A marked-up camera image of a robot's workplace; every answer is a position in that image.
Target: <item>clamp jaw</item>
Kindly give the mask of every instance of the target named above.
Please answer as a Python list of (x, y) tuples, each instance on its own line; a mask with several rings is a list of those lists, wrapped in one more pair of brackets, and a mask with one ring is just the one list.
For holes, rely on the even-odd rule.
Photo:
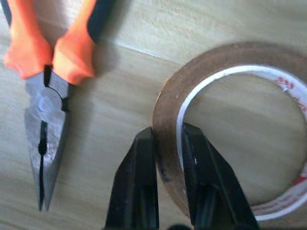
[[(234, 171), (202, 131), (183, 125), (183, 165), (190, 220), (196, 230), (259, 230)], [(158, 229), (156, 143), (140, 132), (118, 168), (105, 229)], [(188, 230), (174, 225), (170, 230)]]

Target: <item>brown tape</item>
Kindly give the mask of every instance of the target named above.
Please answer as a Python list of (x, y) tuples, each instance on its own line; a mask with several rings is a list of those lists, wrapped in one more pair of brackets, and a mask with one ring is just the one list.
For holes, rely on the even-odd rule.
[(204, 79), (224, 69), (242, 65), (270, 66), (307, 82), (305, 56), (274, 44), (231, 44), (213, 49), (186, 64), (167, 81), (156, 101), (153, 131), (158, 142), (158, 168), (170, 196), (187, 216), (189, 208), (176, 140), (180, 107), (187, 95)]

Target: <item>tape roll core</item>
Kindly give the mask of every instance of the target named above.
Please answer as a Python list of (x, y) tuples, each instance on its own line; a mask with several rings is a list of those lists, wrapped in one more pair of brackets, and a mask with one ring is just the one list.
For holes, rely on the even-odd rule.
[[(239, 43), (204, 53), (164, 85), (153, 112), (158, 141), (158, 168), (172, 199), (189, 214), (182, 171), (181, 127), (191, 100), (212, 82), (233, 74), (251, 73), (275, 82), (296, 101), (307, 120), (307, 57), (267, 43)], [(307, 162), (297, 179), (275, 200), (252, 206), (257, 220), (283, 216), (307, 201)]]

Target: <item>wood grain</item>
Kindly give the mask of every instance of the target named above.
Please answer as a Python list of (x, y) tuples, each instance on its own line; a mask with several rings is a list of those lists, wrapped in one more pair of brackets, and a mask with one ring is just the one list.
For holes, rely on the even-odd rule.
[[(35, 1), (41, 29), (51, 44), (73, 21), (80, 5), (81, 0)], [(119, 0), (94, 56), (97, 77), (85, 81), (73, 94), (72, 126), (48, 213), (39, 213), (36, 207), (24, 130), (24, 109), (29, 105), (24, 81), (0, 64), (0, 228), (101, 229), (116, 168), (136, 133), (151, 124), (154, 102), (165, 79), (198, 54), (224, 43), (270, 41), (307, 53), (306, 12), (304, 0)], [(10, 43), (3, 13), (0, 39), (3, 60)], [(238, 99), (242, 95), (246, 100)], [(213, 108), (217, 101), (216, 110), (204, 106)], [(223, 108), (229, 112), (221, 115)], [(306, 123), (295, 104), (265, 81), (229, 78), (209, 88), (190, 111), (187, 121), (197, 122), (217, 145), (254, 202), (259, 201), (260, 193), (270, 199), (282, 192), (306, 157)], [(244, 118), (244, 125), (238, 123), (237, 114)], [(273, 116), (286, 122), (274, 125), (270, 122)], [(217, 121), (227, 125), (214, 125)], [(270, 125), (266, 128), (271, 133), (261, 134), (259, 124)], [(257, 128), (257, 135), (251, 127)], [(221, 130), (225, 136), (217, 137)], [(259, 143), (248, 138), (252, 133), (270, 144), (270, 151), (258, 150)], [(225, 141), (227, 134), (233, 136), (233, 142)], [(289, 139), (292, 144), (285, 145)], [(245, 155), (245, 149), (252, 151)], [(257, 156), (266, 154), (271, 158), (267, 170), (257, 175), (261, 185), (256, 190), (249, 184), (254, 178), (251, 173), (260, 163)], [(271, 173), (278, 168), (278, 154), (289, 159), (288, 167)], [(266, 186), (272, 179), (279, 183)], [(159, 199), (161, 229), (189, 223), (160, 181)], [(302, 221), (306, 213), (304, 206), (290, 220), (262, 225), (306, 227)]]

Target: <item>plier jaw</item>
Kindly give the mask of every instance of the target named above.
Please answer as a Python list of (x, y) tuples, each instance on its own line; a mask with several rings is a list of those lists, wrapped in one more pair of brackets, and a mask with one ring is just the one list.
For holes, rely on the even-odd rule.
[(48, 210), (52, 198), (68, 126), (70, 88), (49, 68), (26, 80), (31, 104), (24, 123), (39, 210), (44, 202)]

